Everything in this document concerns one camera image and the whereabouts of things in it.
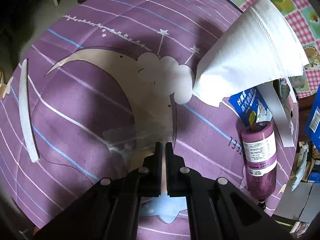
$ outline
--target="screw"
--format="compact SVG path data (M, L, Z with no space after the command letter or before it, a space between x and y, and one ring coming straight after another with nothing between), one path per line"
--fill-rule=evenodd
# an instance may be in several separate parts
M142 167L140 167L140 168L138 169L138 171L139 171L140 173L147 173L147 172L149 171L149 169L148 169L147 167L142 166Z
M109 178L103 178L101 181L100 181L100 184L103 185L103 186L107 186L111 183L111 180Z
M226 185L228 183L228 180L224 177L221 177L218 179L218 183L221 185Z
M180 172L183 174L187 174L190 172L190 169L188 167L182 167L180 168Z

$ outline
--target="blue package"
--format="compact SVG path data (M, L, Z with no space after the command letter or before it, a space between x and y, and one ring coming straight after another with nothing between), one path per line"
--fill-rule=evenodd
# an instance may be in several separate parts
M320 151L319 122L320 122L320 92L318 88L318 92L316 94L315 101L313 102L313 106L311 108L308 121L304 128L304 133L311 138L311 141L317 147L318 151Z
M245 126L270 121L272 114L257 87L242 91L229 98Z
M308 177L308 182L320 183L320 172L312 171Z

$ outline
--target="white paper strip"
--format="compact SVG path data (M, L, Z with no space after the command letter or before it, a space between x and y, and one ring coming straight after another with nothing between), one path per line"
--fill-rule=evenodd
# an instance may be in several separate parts
M271 80L300 76L308 63L281 12L269 0L256 0L200 60L193 94L219 107L224 97Z
M33 163L35 163L40 159L40 157L31 128L31 116L28 98L28 59L25 59L21 65L19 82L19 115L24 141L26 142L30 159Z
M267 82L258 85L257 88L272 114L273 120L275 121L277 129L279 131L283 146L293 147L294 143L290 130L290 123L288 122L283 106L273 86L270 82Z

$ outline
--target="white face mask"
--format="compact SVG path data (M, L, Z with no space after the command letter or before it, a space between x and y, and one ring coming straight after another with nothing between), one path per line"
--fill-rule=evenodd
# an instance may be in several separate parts
M197 66L193 94L219 107L224 97L275 79L301 76L308 58L269 0L256 0Z

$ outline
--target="purple bedsheet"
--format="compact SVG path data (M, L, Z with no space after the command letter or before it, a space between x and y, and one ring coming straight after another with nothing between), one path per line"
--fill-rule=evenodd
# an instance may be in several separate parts
M44 32L25 55L38 163L31 163L23 145L17 103L20 67L0 107L0 177L23 212L41 228L98 178L118 178L102 133L134 125L130 111L124 110L130 104L110 74L72 61L46 75L56 62L84 48L112 50L134 60L152 52L173 57L195 73L201 57L240 14L227 0L88 0ZM239 145L244 125L224 101L215 108L193 96L185 105L172 104L174 153L203 176L224 176L249 195L243 156L230 144ZM295 106L295 143L297 120ZM295 154L294 147L283 148L277 130L275 135L277 185L266 201L269 215L282 196ZM156 216L141 218L137 239L188 239L186 214L181 212L171 224Z

